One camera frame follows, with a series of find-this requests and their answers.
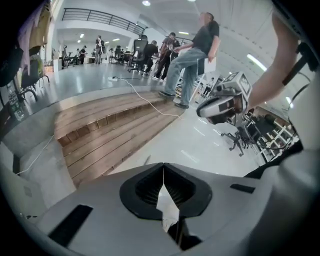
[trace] extension cord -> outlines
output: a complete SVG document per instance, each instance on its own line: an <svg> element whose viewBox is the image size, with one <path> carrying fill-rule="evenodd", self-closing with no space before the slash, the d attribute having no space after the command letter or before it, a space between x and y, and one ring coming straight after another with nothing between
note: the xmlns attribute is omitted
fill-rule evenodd
<svg viewBox="0 0 320 256"><path fill-rule="evenodd" d="M118 78L108 77L109 81L118 82Z"/></svg>

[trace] floor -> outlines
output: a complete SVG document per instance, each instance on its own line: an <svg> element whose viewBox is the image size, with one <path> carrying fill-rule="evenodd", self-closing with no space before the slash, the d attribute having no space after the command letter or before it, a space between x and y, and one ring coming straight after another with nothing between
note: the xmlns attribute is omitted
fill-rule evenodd
<svg viewBox="0 0 320 256"><path fill-rule="evenodd" d="M43 88L37 88L39 97L37 103L33 98L27 97L26 108L31 115L56 101L85 92L110 88L114 86L108 81L108 77L111 76L141 78L137 72L128 73L127 66L115 64L69 67L50 76L50 85L46 82ZM151 78L132 80L133 85L155 86L159 83ZM116 86L128 85L120 81ZM176 119L112 173L144 165L148 158L149 164L177 163L206 172L239 177L264 164L263 159L259 155L256 156L252 148L245 149L242 157L239 156L237 148L229 151L232 141L227 137L221 137L220 133L235 132L235 127L225 123L212 125L205 119L198 118L196 108L197 104L193 103L182 114L182 120ZM21 159L21 170L28 168L48 140L49 138ZM58 142L52 140L23 177L40 185L45 204L50 207L75 190L68 175L61 147Z"/></svg>
<svg viewBox="0 0 320 256"><path fill-rule="evenodd" d="M220 133L234 133L236 128L228 123L210 124L196 114L197 104L192 104L181 116L144 147L128 158L110 174L137 166L167 162L184 165L198 170L243 177L264 164L255 149L229 151L233 142Z"/></svg>
<svg viewBox="0 0 320 256"><path fill-rule="evenodd" d="M51 104L83 93L101 89L127 87L125 81L113 83L109 77L135 78L130 83L134 86L156 86L160 82L149 78L142 78L137 71L127 72L127 65L102 63L100 65L86 64L69 66L59 72L49 73L50 84L46 78L36 85L38 101L31 93L26 94L25 112L32 115Z"/></svg>

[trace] metal frame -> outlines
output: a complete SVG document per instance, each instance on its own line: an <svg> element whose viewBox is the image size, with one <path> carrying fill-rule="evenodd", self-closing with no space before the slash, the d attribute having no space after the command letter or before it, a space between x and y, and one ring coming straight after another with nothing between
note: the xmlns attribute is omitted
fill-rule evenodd
<svg viewBox="0 0 320 256"><path fill-rule="evenodd" d="M82 9L82 8L64 8L62 16L63 21L87 21L104 23L115 26L137 35L142 35L145 29L135 23L98 10Z"/></svg>

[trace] gray t-shirt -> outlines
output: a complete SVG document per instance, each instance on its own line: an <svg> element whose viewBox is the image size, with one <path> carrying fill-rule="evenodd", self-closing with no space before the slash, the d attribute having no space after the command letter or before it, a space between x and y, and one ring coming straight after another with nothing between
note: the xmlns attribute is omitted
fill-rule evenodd
<svg viewBox="0 0 320 256"><path fill-rule="evenodd" d="M192 40L193 47L199 48L208 55L214 36L219 36L219 25L215 20L210 21L207 25L200 28Z"/></svg>

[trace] wooden platform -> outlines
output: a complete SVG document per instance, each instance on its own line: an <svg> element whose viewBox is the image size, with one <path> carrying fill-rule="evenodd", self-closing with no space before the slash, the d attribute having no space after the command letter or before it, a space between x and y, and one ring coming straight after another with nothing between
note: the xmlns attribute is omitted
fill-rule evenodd
<svg viewBox="0 0 320 256"><path fill-rule="evenodd" d="M154 92L141 93L164 114L183 110ZM87 102L59 113L55 137L69 174L78 187L107 175L177 117L157 112L136 94Z"/></svg>

